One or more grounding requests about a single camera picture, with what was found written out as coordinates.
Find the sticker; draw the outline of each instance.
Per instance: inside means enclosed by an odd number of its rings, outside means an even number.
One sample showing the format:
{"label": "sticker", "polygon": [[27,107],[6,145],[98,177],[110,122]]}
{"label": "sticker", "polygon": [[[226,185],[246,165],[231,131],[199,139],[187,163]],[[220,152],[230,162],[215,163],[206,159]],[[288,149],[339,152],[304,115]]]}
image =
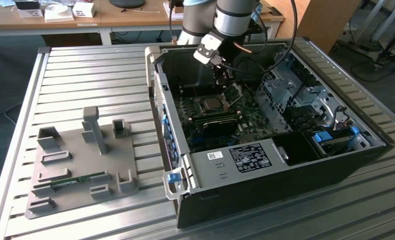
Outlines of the sticker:
{"label": "sticker", "polygon": [[259,143],[231,148],[230,154],[242,173],[267,168],[272,165]]}
{"label": "sticker", "polygon": [[220,151],[210,152],[207,155],[210,160],[223,158],[223,153]]}
{"label": "sticker", "polygon": [[96,23],[78,23],[78,27],[98,26]]}

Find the wooden desk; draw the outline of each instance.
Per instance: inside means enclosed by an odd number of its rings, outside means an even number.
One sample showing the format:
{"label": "wooden desk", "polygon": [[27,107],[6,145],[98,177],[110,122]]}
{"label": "wooden desk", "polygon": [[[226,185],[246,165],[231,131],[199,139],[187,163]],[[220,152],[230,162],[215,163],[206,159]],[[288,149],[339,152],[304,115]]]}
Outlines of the wooden desk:
{"label": "wooden desk", "polygon": [[[146,5],[135,9],[138,11],[135,11],[134,9],[128,9],[124,12],[122,12],[122,9],[119,7],[111,5],[108,0],[100,1],[100,33],[170,29],[170,20],[163,6],[164,0],[146,0]],[[286,18],[283,16],[275,16],[270,12],[267,12],[262,14],[262,19],[266,27],[268,27],[268,38],[275,38],[280,23],[286,20]],[[182,28],[183,21],[174,20],[172,29],[180,30]],[[106,35],[102,35],[102,41],[104,45],[108,45],[111,39],[104,39],[104,36]]]}
{"label": "wooden desk", "polygon": [[[170,29],[163,1],[146,0],[146,5],[136,8],[136,11],[128,9],[122,12],[123,9],[111,5],[108,0],[94,0],[94,18],[76,17],[75,21],[52,23],[46,23],[43,17],[20,18],[19,13],[11,11],[12,7],[0,6],[0,36],[100,33],[103,45],[111,45],[111,32]],[[262,19],[268,27],[268,37],[274,38],[286,18],[264,13]],[[172,29],[180,30],[182,25],[182,20],[172,21]]]}
{"label": "wooden desk", "polygon": [[[126,12],[122,12],[122,9],[119,7],[111,5],[108,0],[100,1],[100,15],[103,27],[160,26],[170,24],[167,12],[163,6],[164,0],[146,0],[146,5],[143,7],[136,9],[128,9]],[[275,16],[268,12],[262,14],[262,19],[264,22],[283,22],[286,18],[283,16]],[[172,25],[182,24],[182,20],[172,21]]]}
{"label": "wooden desk", "polygon": [[62,21],[46,23],[43,17],[28,17],[22,18],[20,14],[15,10],[12,11],[12,6],[0,6],[0,29],[11,30],[28,30],[28,29],[63,29],[63,28],[76,28],[90,25],[92,27],[99,27],[102,24],[100,18],[100,0],[94,0],[96,7],[96,15],[94,18],[76,17],[75,21]]}

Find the gray floor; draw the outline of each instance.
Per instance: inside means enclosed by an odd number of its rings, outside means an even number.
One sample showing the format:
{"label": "gray floor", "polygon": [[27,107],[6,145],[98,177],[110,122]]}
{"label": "gray floor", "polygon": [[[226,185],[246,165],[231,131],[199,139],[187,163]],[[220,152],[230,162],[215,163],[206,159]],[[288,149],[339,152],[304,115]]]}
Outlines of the gray floor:
{"label": "gray floor", "polygon": [[[364,21],[366,16],[371,11],[371,7],[364,10],[358,10],[352,17],[352,24],[359,24]],[[360,38],[362,41],[370,39],[370,33],[376,27],[378,22],[386,17],[386,13],[380,12],[374,20],[371,27],[367,30],[366,35]],[[388,40],[390,36],[395,33],[395,23],[384,33],[382,40]],[[131,32],[124,36],[128,42],[134,43],[152,43],[158,37],[158,32],[144,32],[138,39],[139,33]],[[163,32],[162,39],[170,40],[170,33]],[[46,43],[40,36],[7,36],[0,37],[0,110],[4,110],[18,102],[23,100],[30,75],[34,69],[34,63],[36,58],[36,52],[39,47],[44,47]],[[350,71],[354,64],[362,63],[367,60],[366,57],[350,51],[342,47],[336,52],[331,53],[334,60],[342,65],[342,67]],[[391,73],[391,66],[378,72],[372,72],[371,65],[367,64],[360,67],[358,74],[364,78],[378,78]],[[395,113],[395,73],[386,77],[379,82],[363,82],[364,87],[372,92],[379,100],[387,105],[387,107]],[[10,112],[10,116],[16,120],[20,108],[15,108]],[[11,137],[15,126],[10,120],[0,115],[0,172],[4,164],[4,159],[10,147]]]}

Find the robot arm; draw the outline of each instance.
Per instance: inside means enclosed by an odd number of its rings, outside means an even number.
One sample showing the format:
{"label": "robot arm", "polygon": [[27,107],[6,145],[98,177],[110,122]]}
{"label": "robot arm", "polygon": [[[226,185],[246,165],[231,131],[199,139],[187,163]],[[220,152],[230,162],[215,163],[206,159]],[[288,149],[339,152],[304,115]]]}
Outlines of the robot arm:
{"label": "robot arm", "polygon": [[240,53],[235,44],[250,33],[252,9],[258,0],[186,0],[183,31],[178,44],[199,44],[194,57],[211,66],[218,84],[234,78],[224,65]]}

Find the white table leg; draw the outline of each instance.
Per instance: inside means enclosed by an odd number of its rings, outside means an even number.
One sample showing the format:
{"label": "white table leg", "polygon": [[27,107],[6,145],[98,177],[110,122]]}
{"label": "white table leg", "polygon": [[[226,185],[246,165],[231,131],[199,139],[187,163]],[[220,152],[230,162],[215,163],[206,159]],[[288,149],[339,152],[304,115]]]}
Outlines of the white table leg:
{"label": "white table leg", "polygon": [[102,37],[103,45],[112,45],[111,32],[112,32],[111,27],[100,27],[99,28],[99,35]]}

